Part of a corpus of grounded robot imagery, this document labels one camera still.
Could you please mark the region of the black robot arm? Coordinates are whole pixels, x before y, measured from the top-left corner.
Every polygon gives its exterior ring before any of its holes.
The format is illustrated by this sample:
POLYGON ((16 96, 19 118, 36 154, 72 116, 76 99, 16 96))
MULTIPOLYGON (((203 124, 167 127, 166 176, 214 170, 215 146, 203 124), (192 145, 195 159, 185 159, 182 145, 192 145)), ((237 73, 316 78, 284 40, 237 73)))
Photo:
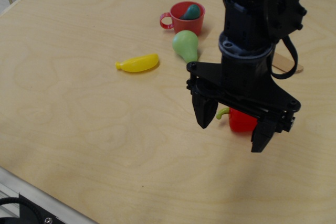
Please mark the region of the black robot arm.
POLYGON ((220 63, 190 62, 187 88, 198 124, 206 128, 219 104, 254 117, 251 137, 254 153, 260 153, 275 133, 290 131, 300 102, 275 80, 290 78, 293 66, 274 73, 276 45, 284 43, 294 62, 298 54, 290 34, 302 28, 307 11, 300 0, 223 0, 224 30, 219 36, 220 63))

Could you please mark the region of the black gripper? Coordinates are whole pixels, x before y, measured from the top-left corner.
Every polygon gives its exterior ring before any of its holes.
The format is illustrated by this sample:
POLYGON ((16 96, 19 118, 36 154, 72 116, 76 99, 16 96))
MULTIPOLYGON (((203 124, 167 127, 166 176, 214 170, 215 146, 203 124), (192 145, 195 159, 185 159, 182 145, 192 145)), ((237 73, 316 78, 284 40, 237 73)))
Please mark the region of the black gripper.
POLYGON ((187 88, 199 126, 208 127, 221 103, 257 118, 253 153, 261 153, 275 132, 289 132, 301 104, 274 82, 273 56, 273 52, 252 57, 223 54, 221 63, 188 63, 187 88))

